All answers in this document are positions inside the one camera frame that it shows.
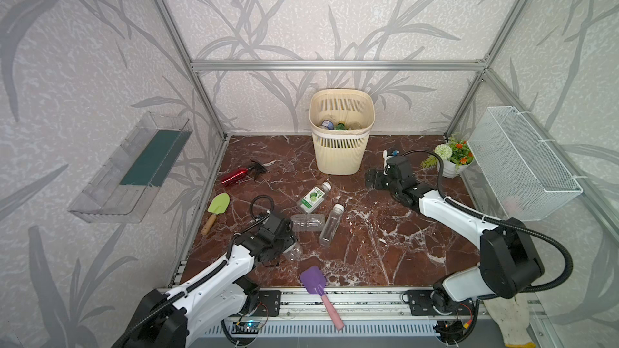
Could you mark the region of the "orange label bottle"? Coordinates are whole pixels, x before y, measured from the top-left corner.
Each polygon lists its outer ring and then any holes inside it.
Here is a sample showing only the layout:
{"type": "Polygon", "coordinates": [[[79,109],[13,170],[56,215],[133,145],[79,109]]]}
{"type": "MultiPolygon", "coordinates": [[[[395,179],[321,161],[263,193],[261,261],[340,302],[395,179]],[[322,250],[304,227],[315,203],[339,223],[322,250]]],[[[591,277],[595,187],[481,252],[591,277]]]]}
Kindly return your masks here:
{"type": "Polygon", "coordinates": [[[295,243],[283,253],[283,256],[288,261],[296,262],[299,259],[301,259],[302,254],[303,254],[303,250],[302,250],[301,245],[299,243],[295,243]]]}

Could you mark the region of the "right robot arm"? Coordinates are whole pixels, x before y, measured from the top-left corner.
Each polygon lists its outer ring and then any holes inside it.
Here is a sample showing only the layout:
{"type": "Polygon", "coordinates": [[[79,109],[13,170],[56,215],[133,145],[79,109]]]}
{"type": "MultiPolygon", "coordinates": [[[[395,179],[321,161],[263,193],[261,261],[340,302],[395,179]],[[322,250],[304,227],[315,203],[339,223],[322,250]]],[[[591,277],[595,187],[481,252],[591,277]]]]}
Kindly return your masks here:
{"type": "Polygon", "coordinates": [[[491,223],[489,217],[451,200],[437,187],[418,181],[404,156],[391,156],[382,169],[368,170],[365,183],[371,189],[389,192],[402,206],[449,227],[477,248],[477,266],[453,273],[435,285],[444,301],[484,296],[510,299],[545,272],[522,222],[512,218],[491,223]]]}

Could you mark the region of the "clear crushed bottle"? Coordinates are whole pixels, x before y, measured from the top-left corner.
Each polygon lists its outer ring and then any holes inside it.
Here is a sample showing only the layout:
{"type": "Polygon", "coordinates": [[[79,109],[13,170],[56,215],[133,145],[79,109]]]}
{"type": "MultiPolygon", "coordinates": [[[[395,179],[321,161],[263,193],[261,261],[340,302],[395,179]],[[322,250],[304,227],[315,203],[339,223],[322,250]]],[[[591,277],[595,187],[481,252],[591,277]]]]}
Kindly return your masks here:
{"type": "Polygon", "coordinates": [[[324,214],[295,214],[290,219],[295,232],[321,232],[326,222],[324,214]]]}

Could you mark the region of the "blue cap water bottle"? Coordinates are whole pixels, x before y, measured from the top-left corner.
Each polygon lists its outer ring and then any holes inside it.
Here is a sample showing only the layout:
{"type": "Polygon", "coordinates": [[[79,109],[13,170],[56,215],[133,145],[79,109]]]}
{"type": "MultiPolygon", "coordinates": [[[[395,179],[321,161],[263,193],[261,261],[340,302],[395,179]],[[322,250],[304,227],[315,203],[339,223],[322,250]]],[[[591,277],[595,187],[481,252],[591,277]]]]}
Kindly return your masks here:
{"type": "Polygon", "coordinates": [[[321,127],[324,129],[327,129],[329,131],[334,131],[335,130],[335,124],[330,121],[330,120],[324,120],[321,124],[321,127]]]}

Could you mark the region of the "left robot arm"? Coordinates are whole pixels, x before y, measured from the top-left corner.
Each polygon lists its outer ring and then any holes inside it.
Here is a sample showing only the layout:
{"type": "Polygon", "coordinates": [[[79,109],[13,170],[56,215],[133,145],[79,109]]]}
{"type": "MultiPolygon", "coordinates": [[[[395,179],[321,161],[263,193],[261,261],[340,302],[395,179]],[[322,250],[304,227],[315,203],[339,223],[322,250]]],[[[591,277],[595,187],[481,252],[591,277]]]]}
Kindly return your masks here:
{"type": "Polygon", "coordinates": [[[165,293],[153,289],[145,295],[113,346],[190,346],[214,324],[241,312],[249,296],[242,283],[256,265],[277,259],[297,241],[290,219],[262,216],[198,275],[165,293]]]}

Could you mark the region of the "lime drink square bottle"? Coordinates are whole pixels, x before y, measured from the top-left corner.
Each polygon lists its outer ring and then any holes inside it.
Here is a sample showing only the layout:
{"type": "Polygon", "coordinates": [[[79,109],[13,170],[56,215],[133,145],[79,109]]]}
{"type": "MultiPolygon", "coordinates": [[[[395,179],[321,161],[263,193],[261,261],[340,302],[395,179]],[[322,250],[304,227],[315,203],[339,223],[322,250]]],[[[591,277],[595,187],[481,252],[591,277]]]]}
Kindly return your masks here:
{"type": "Polygon", "coordinates": [[[312,214],[324,202],[327,194],[332,190],[329,182],[325,181],[321,185],[312,188],[299,201],[298,206],[305,214],[312,214]]]}

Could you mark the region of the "slim clear bottle white cap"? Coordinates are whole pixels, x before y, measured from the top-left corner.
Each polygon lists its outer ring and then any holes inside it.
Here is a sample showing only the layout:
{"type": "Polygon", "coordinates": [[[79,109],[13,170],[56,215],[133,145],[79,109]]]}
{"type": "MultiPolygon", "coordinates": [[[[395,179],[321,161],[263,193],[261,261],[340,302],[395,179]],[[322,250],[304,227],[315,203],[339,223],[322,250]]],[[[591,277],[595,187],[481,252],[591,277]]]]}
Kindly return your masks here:
{"type": "Polygon", "coordinates": [[[340,204],[335,204],[332,211],[325,222],[322,232],[319,236],[319,244],[323,247],[329,247],[335,238],[335,233],[339,228],[339,224],[343,217],[344,207],[340,204]]]}

